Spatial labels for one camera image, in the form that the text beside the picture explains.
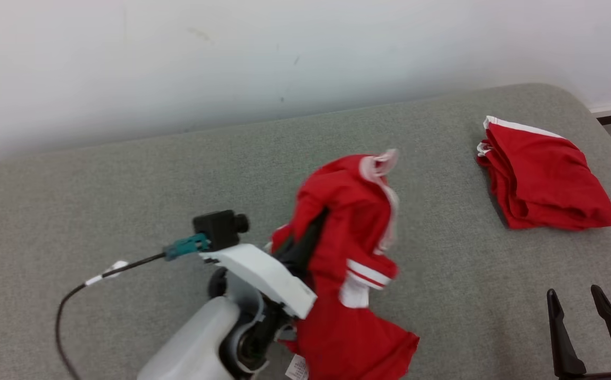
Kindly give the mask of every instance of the gray fabric surface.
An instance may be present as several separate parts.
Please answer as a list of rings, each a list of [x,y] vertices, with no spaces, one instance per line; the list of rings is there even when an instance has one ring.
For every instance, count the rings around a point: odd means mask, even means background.
[[[590,371],[611,370],[591,300],[611,300],[611,228],[510,231],[489,196],[476,144],[484,116],[546,128],[585,152],[611,197],[611,138],[571,94],[518,85],[47,154],[0,164],[0,379],[66,378],[54,314],[69,289],[118,259],[138,260],[190,234],[192,216],[232,208],[262,244],[289,219],[321,164],[400,150],[400,275],[371,295],[381,317],[421,336],[407,378],[552,378],[545,292],[554,287]],[[134,378],[206,301],[213,267],[155,262],[79,293],[63,330],[86,379]],[[285,378],[274,346],[261,378]]]

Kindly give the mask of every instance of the red cloth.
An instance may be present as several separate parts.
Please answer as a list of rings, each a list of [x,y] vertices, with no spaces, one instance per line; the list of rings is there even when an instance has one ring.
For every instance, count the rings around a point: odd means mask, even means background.
[[[397,152],[347,156],[313,173],[298,192],[293,219],[275,231],[276,250],[289,235],[296,240],[329,209],[309,264],[317,300],[296,322],[297,341],[287,344],[303,356],[312,380],[392,380],[407,372],[418,337],[368,309],[368,289],[382,289],[397,276],[384,253],[394,239],[397,195],[387,186]]]
[[[585,155],[555,133],[487,116],[477,161],[511,229],[611,226],[611,202]]]

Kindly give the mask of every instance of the clothing tag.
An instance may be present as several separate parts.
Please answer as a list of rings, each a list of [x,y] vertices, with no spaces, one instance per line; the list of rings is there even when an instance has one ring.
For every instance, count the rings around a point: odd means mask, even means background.
[[[369,286],[360,283],[348,272],[346,282],[339,291],[339,300],[346,308],[360,309],[369,307]]]
[[[285,375],[291,380],[308,380],[308,365],[303,356],[294,355]]]

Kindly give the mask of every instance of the white cable tie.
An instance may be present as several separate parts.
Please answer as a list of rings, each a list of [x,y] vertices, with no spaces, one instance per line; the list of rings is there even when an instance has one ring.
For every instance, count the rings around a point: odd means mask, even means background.
[[[101,276],[101,274],[99,276],[92,277],[91,279],[85,282],[85,286],[91,286],[91,284],[94,284],[97,281],[101,281],[102,278],[103,277]]]
[[[105,270],[104,273],[110,272],[111,270],[120,269],[120,268],[124,267],[127,264],[129,264],[127,261],[118,260],[117,262],[115,262],[115,264],[111,265],[111,267],[109,267],[109,269]],[[117,277],[119,274],[120,274],[120,272],[118,272],[116,274],[111,274],[107,278],[112,279],[113,277]]]

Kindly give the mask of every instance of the teal connector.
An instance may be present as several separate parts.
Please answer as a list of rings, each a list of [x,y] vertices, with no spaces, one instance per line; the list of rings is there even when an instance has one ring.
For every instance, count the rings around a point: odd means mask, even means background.
[[[198,233],[182,240],[175,241],[172,245],[163,248],[165,261],[172,261],[188,253],[204,252],[209,249],[209,242],[204,233]]]

